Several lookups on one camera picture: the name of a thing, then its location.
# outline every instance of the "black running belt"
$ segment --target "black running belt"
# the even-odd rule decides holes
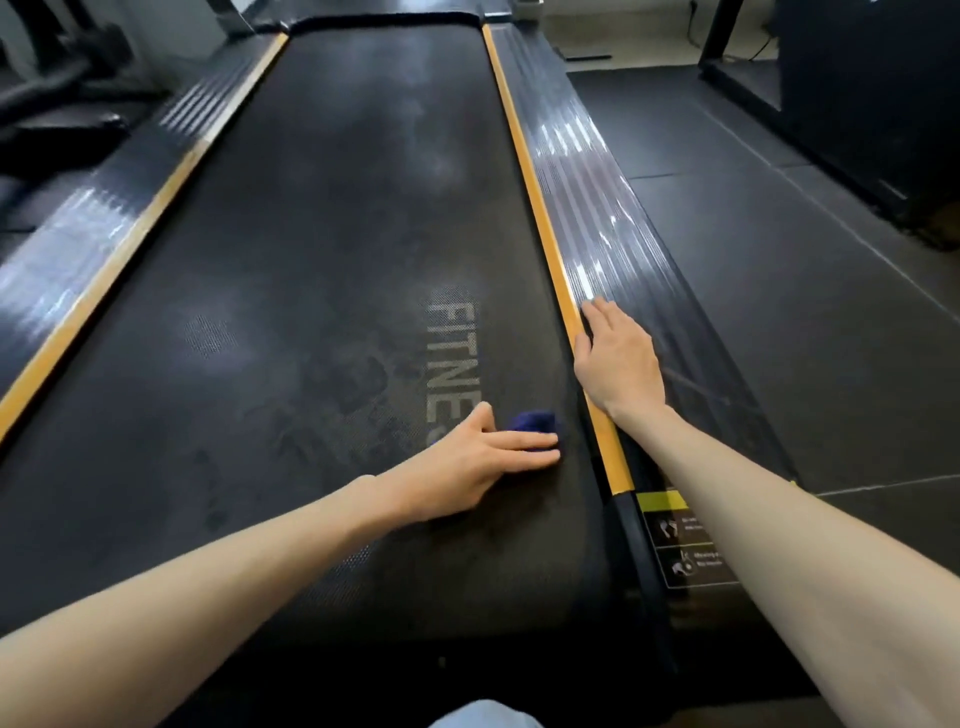
[[[332,570],[263,644],[608,617],[600,490],[476,29],[291,40],[0,462],[0,632],[380,473],[466,416],[552,409],[564,462]]]

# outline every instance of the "gym floor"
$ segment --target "gym floor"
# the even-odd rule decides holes
[[[695,66],[570,78],[804,486],[960,572],[960,253],[882,220]],[[671,725],[826,716],[789,701]]]

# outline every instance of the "yellow stripe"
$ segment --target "yellow stripe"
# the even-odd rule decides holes
[[[682,511],[689,508],[677,491],[656,491],[654,493],[637,493],[636,502],[644,513],[651,511]]]
[[[550,221],[546,201],[543,199],[543,191],[540,189],[540,182],[537,180],[533,158],[530,156],[527,141],[523,136],[520,120],[516,116],[514,99],[510,95],[510,88],[507,86],[507,79],[503,74],[503,66],[500,65],[500,58],[496,53],[496,45],[493,43],[490,26],[484,26],[483,38],[487,43],[487,53],[490,54],[493,75],[496,77],[497,88],[500,89],[500,100],[503,102],[503,110],[506,112],[507,122],[510,124],[510,134],[514,138],[516,156],[520,162],[520,170],[526,183],[530,206],[534,211],[534,219],[537,221],[540,242],[543,245],[543,253],[546,255],[550,278],[553,280],[557,302],[560,304],[560,311],[564,318],[566,335],[572,347],[577,334],[584,330],[583,321],[580,318],[579,302],[573,300],[573,294],[570,292],[564,262],[560,255],[560,246],[557,243],[557,235],[553,231],[553,223]],[[634,489],[634,482],[630,477],[630,469],[627,467],[627,458],[623,454],[623,447],[620,445],[616,425],[590,401],[589,397],[587,397],[587,408],[590,421],[593,423],[597,445],[600,447],[600,456],[603,459],[604,470],[607,472],[610,489],[614,495],[629,493]]]
[[[260,58],[257,65],[251,70],[224,110],[220,112],[216,121],[211,125],[204,137],[199,139],[187,155],[183,158],[173,174],[160,188],[147,208],[140,213],[139,218],[131,227],[127,236],[120,241],[116,250],[90,281],[82,295],[74,303],[70,311],[63,317],[53,332],[43,342],[34,357],[30,360],[20,376],[17,377],[11,388],[0,400],[0,441],[10,432],[17,418],[27,408],[37,390],[57,366],[67,347],[77,338],[80,330],[104,299],[110,287],[116,282],[123,269],[130,262],[133,254],[139,249],[150,230],[156,224],[163,211],[173,202],[180,188],[196,169],[200,160],[204,158],[214,139],[217,137],[231,116],[240,108],[253,87],[260,80],[270,64],[279,54],[287,42],[287,36],[278,35],[274,38],[270,48]]]

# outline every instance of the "warning label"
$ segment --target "warning label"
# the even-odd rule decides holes
[[[736,583],[736,576],[713,544],[658,548],[657,558],[670,589]]]
[[[654,546],[679,546],[680,544],[703,544],[710,540],[700,519],[693,511],[659,511],[644,513]]]
[[[668,589],[737,583],[700,519],[679,493],[638,493],[636,499]]]

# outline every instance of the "blue cloth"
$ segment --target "blue cloth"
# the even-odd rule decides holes
[[[520,412],[510,423],[507,429],[518,430],[520,432],[556,432],[557,416],[548,409],[534,409],[530,412]],[[543,450],[544,448],[532,448],[532,452]]]

